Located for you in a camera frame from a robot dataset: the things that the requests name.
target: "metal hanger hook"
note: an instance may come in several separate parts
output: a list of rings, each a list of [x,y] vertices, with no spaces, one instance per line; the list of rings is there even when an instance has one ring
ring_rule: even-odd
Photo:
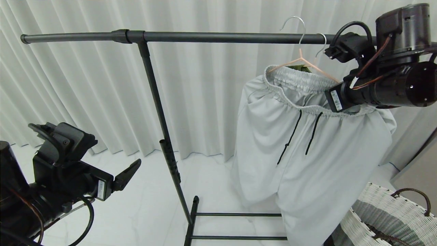
[[[319,55],[319,53],[322,52],[322,51],[325,49],[326,44],[327,44],[327,41],[328,41],[328,40],[326,39],[326,36],[325,36],[323,33],[317,33],[317,34],[320,34],[320,35],[322,35],[322,36],[325,38],[325,45],[323,45],[323,48],[322,48],[321,50],[319,50],[319,52],[317,52],[316,56],[314,57],[314,60],[316,60],[316,58],[317,58],[317,56]]]
[[[298,18],[298,19],[302,22],[302,24],[303,24],[303,34],[302,34],[301,39],[299,40],[299,49],[300,49],[300,48],[301,48],[301,42],[302,42],[303,36],[305,36],[305,33],[306,33],[305,22],[302,20],[302,18],[300,18],[299,16],[291,16],[291,17],[289,17],[288,19],[286,19],[286,20],[284,21],[284,24],[282,25],[282,28],[279,29],[279,30],[281,31],[282,29],[284,29],[285,24],[287,23],[287,21],[290,20],[290,19],[293,19],[293,18]]]

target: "brown basket handle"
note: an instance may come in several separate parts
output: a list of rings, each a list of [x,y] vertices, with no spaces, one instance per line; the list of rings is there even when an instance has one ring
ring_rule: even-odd
[[[408,243],[406,243],[406,242],[404,242],[396,237],[392,237],[392,236],[388,236],[388,235],[375,235],[373,238],[374,239],[387,239],[387,240],[398,242],[404,246],[411,246]]]
[[[429,215],[431,214],[431,202],[430,202],[430,199],[428,198],[428,196],[425,193],[423,193],[422,191],[416,190],[416,189],[413,189],[413,188],[404,188],[404,189],[400,189],[400,190],[395,191],[393,194],[391,194],[391,196],[392,197],[396,197],[401,192],[406,191],[406,190],[416,191],[417,193],[421,194],[425,198],[425,201],[427,201],[427,210],[425,211],[424,215],[426,217],[429,217]]]

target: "elastic waistband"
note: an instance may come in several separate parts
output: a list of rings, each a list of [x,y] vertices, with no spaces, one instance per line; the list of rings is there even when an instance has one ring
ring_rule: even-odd
[[[319,76],[317,74],[307,73],[298,71],[295,69],[291,69],[288,67],[280,67],[271,73],[268,73],[271,69],[277,67],[278,65],[270,65],[264,71],[263,81],[267,85],[268,89],[278,94],[281,98],[281,101],[284,103],[300,109],[304,112],[308,112],[311,114],[319,114],[323,113],[323,116],[342,116],[342,117],[351,117],[351,116],[360,116],[370,112],[375,111],[376,107],[371,105],[359,105],[358,112],[332,112],[330,109],[326,109],[320,105],[307,105],[300,106],[294,104],[290,101],[284,93],[284,90],[277,86],[276,84],[281,84],[281,86],[286,86],[292,90],[298,91],[305,95],[310,94],[324,94],[324,91],[336,85],[337,82]]]

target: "rack pole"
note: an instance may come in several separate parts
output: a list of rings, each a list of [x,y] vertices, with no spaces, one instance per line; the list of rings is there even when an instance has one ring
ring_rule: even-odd
[[[163,105],[161,103],[160,94],[158,91],[158,86],[156,84],[155,74],[153,73],[152,61],[150,60],[150,52],[145,41],[138,42],[138,49],[141,54],[142,62],[144,63],[144,68],[147,73],[147,79],[149,81],[150,90],[152,92],[153,100],[155,102],[156,112],[158,114],[158,119],[161,124],[161,129],[164,134],[164,139],[160,141],[161,148],[164,153],[167,166],[169,168],[171,178],[173,180],[174,186],[176,188],[177,195],[180,200],[180,204],[184,210],[185,217],[187,218],[188,224],[192,225],[193,220],[191,219],[190,212],[188,210],[187,202],[185,201],[184,194],[182,193],[182,188],[180,186],[180,174],[177,170],[176,159],[174,157],[173,147],[170,141],[170,134],[168,132],[167,123],[165,121]]]

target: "white curtain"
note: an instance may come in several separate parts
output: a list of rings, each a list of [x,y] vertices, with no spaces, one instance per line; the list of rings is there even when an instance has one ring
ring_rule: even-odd
[[[435,41],[437,3],[431,0],[3,0],[1,138],[36,146],[41,141],[27,128],[28,123],[68,122],[97,137],[95,153],[109,149],[112,153],[124,150],[128,155],[137,151],[146,155],[160,149],[160,125],[136,45],[25,45],[20,41],[23,33],[109,32],[120,28],[276,33],[286,18],[297,15],[305,21],[307,33],[334,34],[345,23],[361,20],[375,34],[379,15],[420,2],[431,4]],[[358,27],[348,31],[364,34]],[[296,19],[290,20],[281,32],[302,33],[303,26]],[[298,56],[297,45],[149,46],[174,149],[181,157],[191,152],[232,156],[242,86],[267,65]],[[313,60],[322,46],[302,48],[304,56]],[[354,61],[341,64],[323,55],[316,64],[339,79],[356,67]],[[403,114],[398,122],[410,116]]]

